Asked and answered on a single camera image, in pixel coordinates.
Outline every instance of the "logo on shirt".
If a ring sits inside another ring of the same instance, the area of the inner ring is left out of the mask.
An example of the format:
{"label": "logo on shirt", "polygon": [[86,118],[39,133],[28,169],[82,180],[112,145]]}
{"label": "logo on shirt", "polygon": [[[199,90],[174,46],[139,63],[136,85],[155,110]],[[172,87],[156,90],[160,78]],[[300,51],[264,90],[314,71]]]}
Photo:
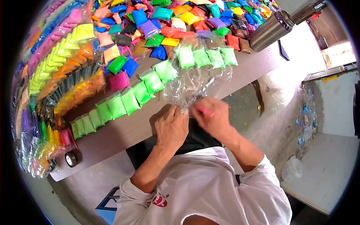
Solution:
{"label": "logo on shirt", "polygon": [[165,207],[167,206],[167,201],[165,200],[165,197],[161,196],[160,193],[158,193],[154,198],[153,198],[153,204],[159,207]]}

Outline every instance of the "clear plastic bag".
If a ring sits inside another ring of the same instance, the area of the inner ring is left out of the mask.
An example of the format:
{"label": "clear plastic bag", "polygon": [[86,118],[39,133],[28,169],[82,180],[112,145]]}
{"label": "clear plastic bag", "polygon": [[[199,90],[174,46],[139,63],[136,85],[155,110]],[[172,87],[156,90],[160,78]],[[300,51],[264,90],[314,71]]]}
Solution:
{"label": "clear plastic bag", "polygon": [[303,166],[300,160],[292,156],[284,165],[281,171],[281,177],[285,182],[291,182],[294,179],[302,177]]}
{"label": "clear plastic bag", "polygon": [[171,59],[171,65],[178,71],[179,76],[164,84],[164,89],[160,92],[160,101],[180,106],[184,109],[204,96],[217,97],[217,92],[223,84],[231,81],[233,73],[232,66],[212,69],[213,65],[189,66],[180,69],[179,49],[192,45],[192,51],[204,48],[206,51],[220,51],[224,46],[222,38],[211,33],[194,34],[185,37],[180,44],[175,47],[175,54]]}

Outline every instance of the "brown powder packet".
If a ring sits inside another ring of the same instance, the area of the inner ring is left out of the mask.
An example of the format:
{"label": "brown powder packet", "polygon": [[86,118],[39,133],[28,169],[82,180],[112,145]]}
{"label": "brown powder packet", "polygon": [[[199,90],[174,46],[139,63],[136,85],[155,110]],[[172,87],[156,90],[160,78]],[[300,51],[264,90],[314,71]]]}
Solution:
{"label": "brown powder packet", "polygon": [[251,55],[249,41],[239,38],[239,42],[240,42],[240,51]]}
{"label": "brown powder packet", "polygon": [[249,31],[243,29],[235,29],[235,35],[244,39],[249,39]]}
{"label": "brown powder packet", "polygon": [[146,52],[148,51],[148,48],[144,47],[146,42],[147,40],[145,39],[139,40],[132,51],[132,55],[135,57],[136,56],[144,57],[146,55]]}
{"label": "brown powder packet", "polygon": [[169,45],[164,45],[164,48],[166,51],[167,58],[172,59],[172,57],[174,56],[174,47]]}

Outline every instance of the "scattered plastic debris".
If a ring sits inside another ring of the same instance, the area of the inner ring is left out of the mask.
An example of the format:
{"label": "scattered plastic debris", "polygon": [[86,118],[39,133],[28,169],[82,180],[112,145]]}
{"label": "scattered plastic debris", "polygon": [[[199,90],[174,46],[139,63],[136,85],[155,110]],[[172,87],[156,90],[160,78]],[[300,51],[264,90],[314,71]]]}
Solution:
{"label": "scattered plastic debris", "polygon": [[318,130],[318,116],[314,102],[314,91],[310,84],[303,84],[302,88],[298,89],[297,96],[301,101],[302,108],[300,108],[296,124],[302,126],[302,132],[298,137],[299,149],[296,158],[301,160]]}

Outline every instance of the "purple powder packet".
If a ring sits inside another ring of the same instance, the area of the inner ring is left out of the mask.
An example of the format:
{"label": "purple powder packet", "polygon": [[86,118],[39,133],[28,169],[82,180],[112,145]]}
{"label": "purple powder packet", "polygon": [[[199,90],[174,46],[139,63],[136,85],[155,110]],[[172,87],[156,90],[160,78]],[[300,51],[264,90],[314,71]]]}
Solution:
{"label": "purple powder packet", "polygon": [[32,124],[31,124],[30,110],[23,109],[22,116],[21,116],[21,131],[28,132],[31,130],[32,130]]}
{"label": "purple powder packet", "polygon": [[150,20],[139,26],[139,29],[144,33],[145,39],[149,39],[154,34],[161,33],[160,29],[157,28]]}
{"label": "purple powder packet", "polygon": [[217,17],[207,19],[216,29],[227,27],[227,25]]}

